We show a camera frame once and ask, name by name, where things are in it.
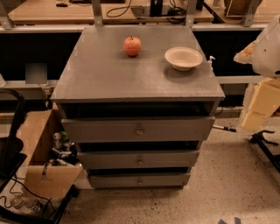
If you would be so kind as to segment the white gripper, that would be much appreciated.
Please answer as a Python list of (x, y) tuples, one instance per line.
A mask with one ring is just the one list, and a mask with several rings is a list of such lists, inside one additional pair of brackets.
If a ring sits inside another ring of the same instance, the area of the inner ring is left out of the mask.
[(248, 111), (241, 116), (241, 127), (247, 131), (258, 131), (280, 107), (280, 80), (260, 81), (253, 94)]

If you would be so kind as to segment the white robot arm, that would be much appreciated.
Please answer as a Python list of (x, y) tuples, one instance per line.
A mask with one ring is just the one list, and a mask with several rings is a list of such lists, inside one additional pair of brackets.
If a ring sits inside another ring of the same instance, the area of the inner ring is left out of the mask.
[(249, 87), (244, 96), (240, 127), (256, 132), (280, 107), (280, 15), (274, 16), (256, 40), (234, 56), (234, 61), (251, 64), (264, 79)]

